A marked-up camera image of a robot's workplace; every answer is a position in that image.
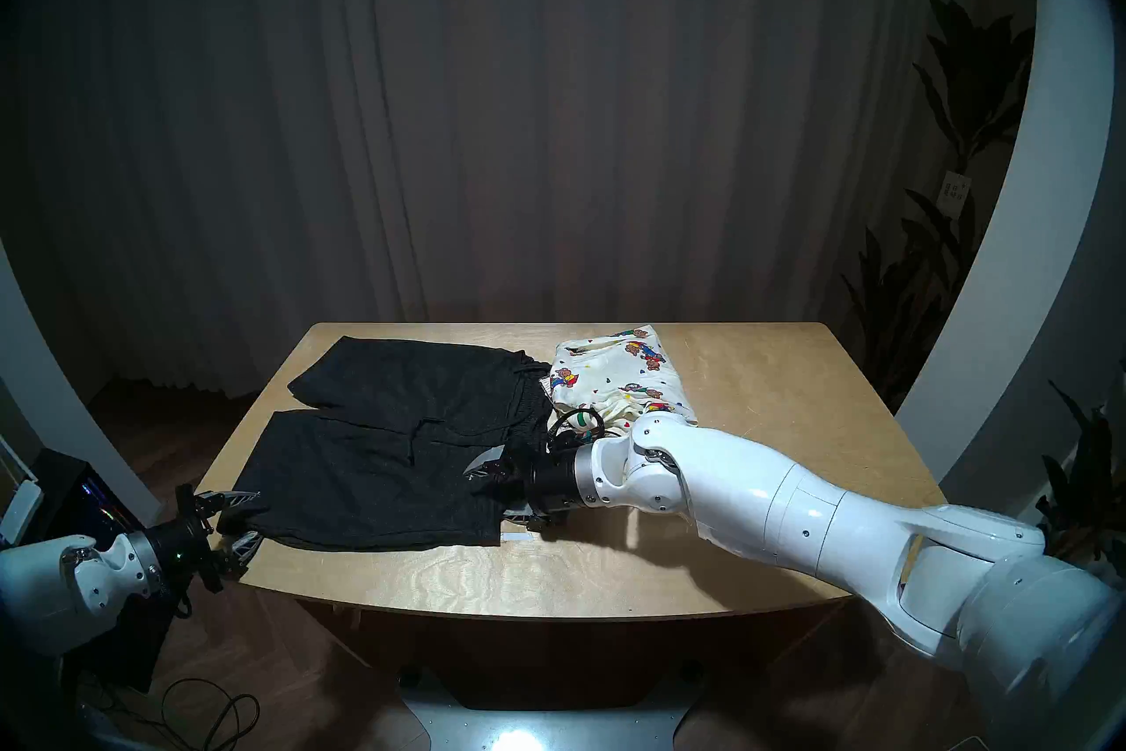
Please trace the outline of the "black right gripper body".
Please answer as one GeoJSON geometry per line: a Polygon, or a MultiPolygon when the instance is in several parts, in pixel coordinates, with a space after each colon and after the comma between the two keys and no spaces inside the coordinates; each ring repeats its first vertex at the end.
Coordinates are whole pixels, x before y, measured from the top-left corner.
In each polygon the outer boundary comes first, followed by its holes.
{"type": "Polygon", "coordinates": [[[513,506],[528,503],[547,515],[547,524],[583,507],[575,479],[579,446],[565,442],[562,448],[549,450],[531,442],[517,442],[512,452],[519,459],[519,493],[513,506]]]}

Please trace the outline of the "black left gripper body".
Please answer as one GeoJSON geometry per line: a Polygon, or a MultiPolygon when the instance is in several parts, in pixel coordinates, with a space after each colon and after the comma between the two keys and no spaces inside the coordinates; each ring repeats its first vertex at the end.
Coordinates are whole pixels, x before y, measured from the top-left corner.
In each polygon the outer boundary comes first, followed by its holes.
{"type": "Polygon", "coordinates": [[[224,558],[209,545],[211,519],[227,506],[224,492],[197,494],[189,483],[175,488],[175,517],[145,530],[153,549],[157,576],[166,593],[185,593],[191,579],[200,576],[211,593],[223,590],[224,558]]]}

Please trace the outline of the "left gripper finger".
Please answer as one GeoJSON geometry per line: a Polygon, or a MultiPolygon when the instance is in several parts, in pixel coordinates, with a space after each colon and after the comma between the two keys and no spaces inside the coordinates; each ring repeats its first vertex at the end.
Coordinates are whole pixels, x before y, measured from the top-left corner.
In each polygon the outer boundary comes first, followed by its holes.
{"type": "Polygon", "coordinates": [[[238,537],[223,536],[214,548],[218,575],[245,575],[250,562],[262,544],[259,531],[243,531],[238,537]]]}
{"type": "Polygon", "coordinates": [[[259,497],[260,492],[253,491],[199,491],[194,493],[194,510],[199,518],[211,519],[259,497]]]}

